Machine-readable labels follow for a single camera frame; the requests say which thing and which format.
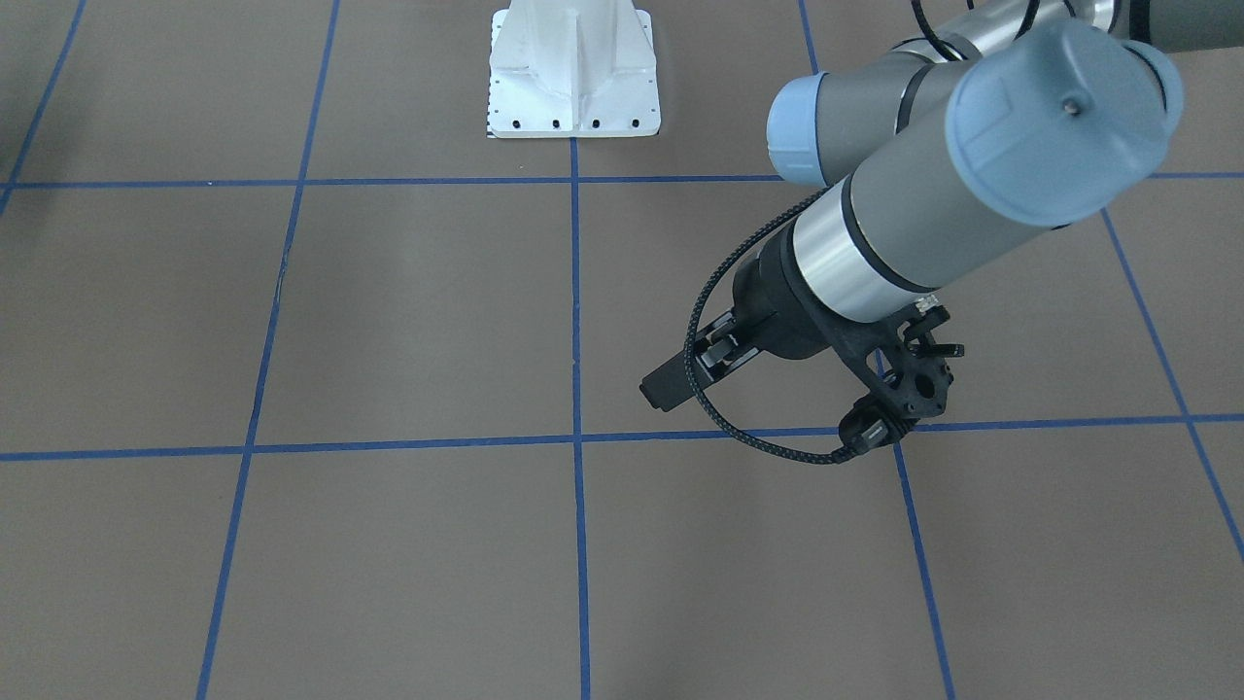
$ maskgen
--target grid floor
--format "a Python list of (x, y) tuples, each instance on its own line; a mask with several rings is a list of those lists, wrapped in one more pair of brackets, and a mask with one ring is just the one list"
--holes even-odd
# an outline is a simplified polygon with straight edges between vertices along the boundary
[[(1238, 696), (1244, 51), (816, 469), (636, 384), (806, 193), (771, 96), (909, 7), (641, 6), (662, 133), (567, 143), (483, 138), (496, 0), (0, 5), (0, 696)], [(858, 394), (715, 389), (810, 449)]]

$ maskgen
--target black cable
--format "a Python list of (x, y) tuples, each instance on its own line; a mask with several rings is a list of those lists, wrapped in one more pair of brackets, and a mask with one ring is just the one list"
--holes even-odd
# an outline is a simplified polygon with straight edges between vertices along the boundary
[(855, 451), (846, 446), (842, 446), (830, 454), (792, 450), (790, 448), (784, 448), (781, 445), (761, 440), (725, 420), (725, 418), (718, 413), (717, 408), (713, 407), (713, 403), (708, 400), (708, 397), (704, 395), (704, 388), (700, 387), (699, 378), (695, 377), (695, 336), (699, 333), (700, 315), (704, 312), (704, 305), (708, 302), (709, 295), (713, 293), (713, 290), (717, 287), (718, 282), (722, 281), (722, 277), (730, 271), (730, 267), (743, 259), (748, 250), (754, 247), (756, 242), (760, 242), (769, 236), (769, 234), (785, 225), (786, 221), (801, 214), (826, 191), (829, 191), (829, 189), (822, 189), (816, 194), (807, 196), (799, 204), (795, 204), (790, 209), (782, 211), (778, 218), (760, 226), (756, 233), (753, 233), (746, 240), (740, 242), (739, 246), (735, 247), (734, 251), (730, 252), (730, 255), (720, 265), (718, 265), (715, 270), (713, 270), (713, 274), (704, 283), (704, 288), (700, 290), (699, 296), (695, 297), (695, 305), (692, 307), (692, 317), (687, 323), (687, 339), (683, 342), (683, 371), (687, 374), (687, 383), (690, 385), (692, 392), (695, 393), (695, 400), (699, 402), (700, 408), (704, 409), (704, 413), (708, 414), (708, 418), (713, 419), (713, 423), (717, 424), (718, 428), (748, 448), (760, 450), (761, 453), (775, 458), (782, 458), (785, 460), (805, 463), (809, 465), (841, 465), (856, 455)]
[(1028, 0), (1028, 7), (1024, 10), (1024, 20), (1019, 22), (1019, 31), (1015, 32), (1015, 39), (1019, 39), (1028, 34), (1028, 30), (1033, 29), (1033, 22), (1036, 21), (1036, 11), (1041, 9), (1041, 0)]
[(924, 41), (928, 41), (933, 46), (933, 50), (947, 61), (958, 61), (959, 56), (950, 50), (950, 46), (945, 41), (938, 39), (937, 32), (933, 31), (928, 17), (924, 16), (924, 6), (921, 5), (921, 0), (912, 0), (912, 14), (916, 15), (916, 24), (921, 27)]

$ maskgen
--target white pedestal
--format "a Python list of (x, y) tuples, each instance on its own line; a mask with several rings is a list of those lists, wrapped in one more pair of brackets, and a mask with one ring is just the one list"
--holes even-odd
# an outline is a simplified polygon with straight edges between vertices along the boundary
[(631, 0), (514, 0), (493, 16), (488, 134), (652, 136), (652, 19)]

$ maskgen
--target blue joint cover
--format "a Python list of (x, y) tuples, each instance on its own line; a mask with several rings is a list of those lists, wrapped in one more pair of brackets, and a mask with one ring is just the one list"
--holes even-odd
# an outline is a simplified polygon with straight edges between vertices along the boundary
[(949, 97), (945, 139), (989, 208), (1055, 226), (1152, 174), (1182, 112), (1183, 82), (1161, 51), (1069, 19), (968, 71)]
[(786, 83), (769, 108), (769, 159), (782, 179), (825, 187), (816, 145), (816, 97), (824, 72)]

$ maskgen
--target bolt hole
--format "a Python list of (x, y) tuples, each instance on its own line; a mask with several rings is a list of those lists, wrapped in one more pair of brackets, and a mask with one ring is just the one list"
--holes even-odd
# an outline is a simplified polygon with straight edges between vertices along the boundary
[(928, 375), (916, 375), (916, 392), (919, 392), (921, 397), (926, 399), (932, 399), (937, 394), (937, 388), (933, 387), (933, 380)]

